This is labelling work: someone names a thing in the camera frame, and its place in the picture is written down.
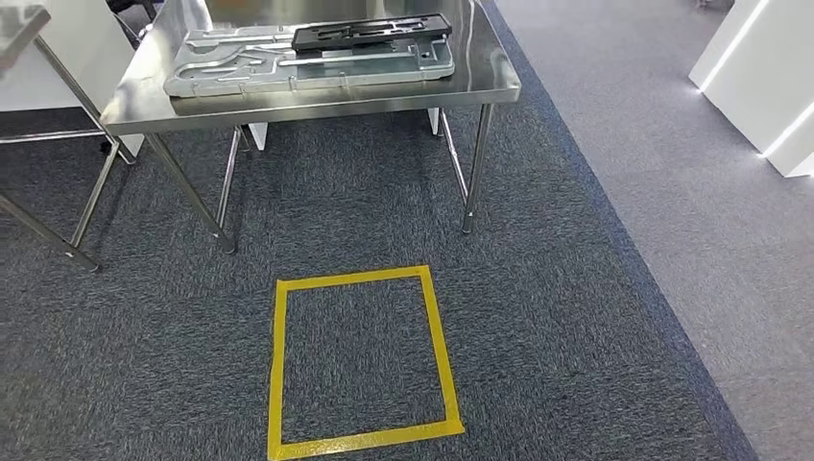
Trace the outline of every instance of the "yellow floor marking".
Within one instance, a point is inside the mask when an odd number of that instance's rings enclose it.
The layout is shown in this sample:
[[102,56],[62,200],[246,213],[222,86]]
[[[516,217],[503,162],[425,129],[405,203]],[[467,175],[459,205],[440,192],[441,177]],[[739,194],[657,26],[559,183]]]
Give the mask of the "yellow floor marking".
[[[409,427],[377,430],[364,434],[283,444],[282,365],[285,358],[285,308],[288,292],[408,277],[418,277],[421,280],[421,291],[424,295],[424,304],[427,309],[427,319],[429,320],[433,351],[435,352],[438,376],[441,382],[444,420],[426,425],[411,425]],[[294,459],[319,454],[351,451],[354,449],[384,447],[415,442],[417,440],[433,439],[445,435],[461,434],[463,432],[464,425],[461,423],[461,415],[458,412],[458,401],[455,397],[455,386],[452,382],[452,370],[449,367],[449,357],[446,355],[441,315],[438,311],[438,300],[436,300],[435,297],[429,266],[412,266],[341,276],[277,281],[275,290],[275,324],[271,385],[269,388],[269,438],[267,454],[270,460]]]

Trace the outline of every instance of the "gray carpet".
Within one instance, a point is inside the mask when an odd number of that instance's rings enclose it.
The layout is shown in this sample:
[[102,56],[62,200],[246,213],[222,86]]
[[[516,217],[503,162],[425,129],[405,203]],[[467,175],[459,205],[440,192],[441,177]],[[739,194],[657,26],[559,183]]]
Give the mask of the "gray carpet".
[[[469,236],[422,112],[270,127],[237,163],[235,255],[150,152],[114,168],[86,244],[101,274],[3,216],[0,458],[264,459],[274,280],[429,264],[467,432],[325,459],[725,459],[541,97],[496,112]],[[450,116],[470,158],[477,113]],[[166,137],[212,206],[228,138]],[[97,144],[6,146],[3,187],[67,233]],[[297,293],[286,324],[285,441],[439,419],[415,283]]]
[[687,75],[727,2],[497,0],[764,461],[814,453],[814,180]]

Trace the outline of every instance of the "white panel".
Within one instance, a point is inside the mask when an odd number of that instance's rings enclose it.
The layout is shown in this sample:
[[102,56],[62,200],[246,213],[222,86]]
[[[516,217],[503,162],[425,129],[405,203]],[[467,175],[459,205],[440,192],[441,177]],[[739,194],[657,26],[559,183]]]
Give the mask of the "white panel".
[[74,108],[78,105],[74,93],[33,44],[0,79],[0,112]]
[[805,158],[801,164],[797,165],[797,168],[792,170],[792,172],[786,176],[793,177],[806,175],[814,178],[814,152],[808,154],[808,157]]
[[250,123],[249,131],[251,137],[254,138],[254,144],[257,145],[258,151],[266,150],[266,132],[269,130],[268,123]]
[[438,129],[439,129],[439,127],[438,127],[438,125],[439,125],[438,115],[439,115],[439,112],[440,111],[439,111],[438,108],[432,108],[432,109],[427,110],[427,113],[430,116],[430,126],[432,127],[433,134],[438,134]]
[[[696,63],[690,79],[701,85],[758,5],[765,8],[714,80],[707,99],[760,151],[814,103],[814,1],[740,0]],[[814,121],[769,156],[785,176],[814,150]]]
[[[51,21],[40,36],[101,112],[133,56],[133,50],[105,0],[44,0]],[[0,83],[0,110],[77,107],[79,102],[32,45]],[[138,153],[143,136],[123,136]]]

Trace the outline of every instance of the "gray metal plate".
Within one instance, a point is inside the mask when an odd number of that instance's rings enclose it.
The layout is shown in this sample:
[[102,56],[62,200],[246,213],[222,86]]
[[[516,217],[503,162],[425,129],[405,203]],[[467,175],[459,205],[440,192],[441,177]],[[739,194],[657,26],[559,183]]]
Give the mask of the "gray metal plate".
[[455,71],[446,39],[298,55],[291,48],[298,27],[190,31],[164,91],[179,97],[294,91],[437,80]]

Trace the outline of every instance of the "black plastic part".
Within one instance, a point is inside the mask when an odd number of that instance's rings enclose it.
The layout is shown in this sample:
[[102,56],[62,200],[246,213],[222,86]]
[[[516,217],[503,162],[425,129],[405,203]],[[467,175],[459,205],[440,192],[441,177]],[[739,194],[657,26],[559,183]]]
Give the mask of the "black plastic part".
[[99,153],[103,156],[107,157],[110,154],[110,149],[112,149],[113,145],[110,144],[110,141],[102,141],[99,143]]
[[337,22],[296,29],[291,47],[297,52],[345,50],[403,38],[440,38],[450,35],[452,26],[443,14],[435,13],[373,21]]

